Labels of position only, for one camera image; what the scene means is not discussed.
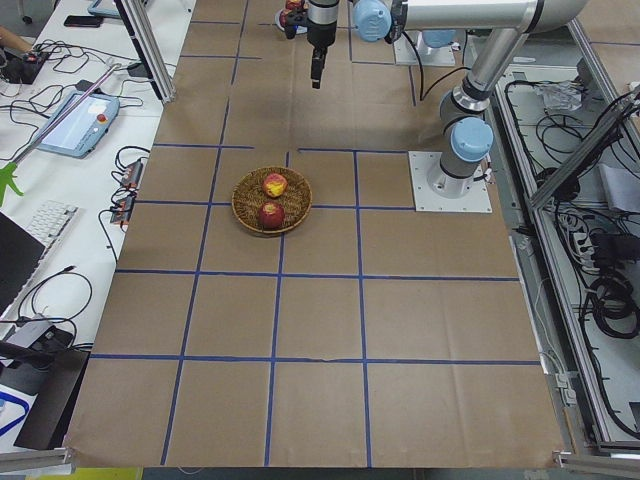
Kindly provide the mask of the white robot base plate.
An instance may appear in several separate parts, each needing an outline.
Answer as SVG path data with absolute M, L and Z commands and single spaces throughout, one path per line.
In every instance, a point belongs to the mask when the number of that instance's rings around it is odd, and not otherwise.
M 449 181 L 440 169 L 440 152 L 409 151 L 415 210 L 435 213 L 490 214 L 492 206 L 483 165 L 467 180 Z

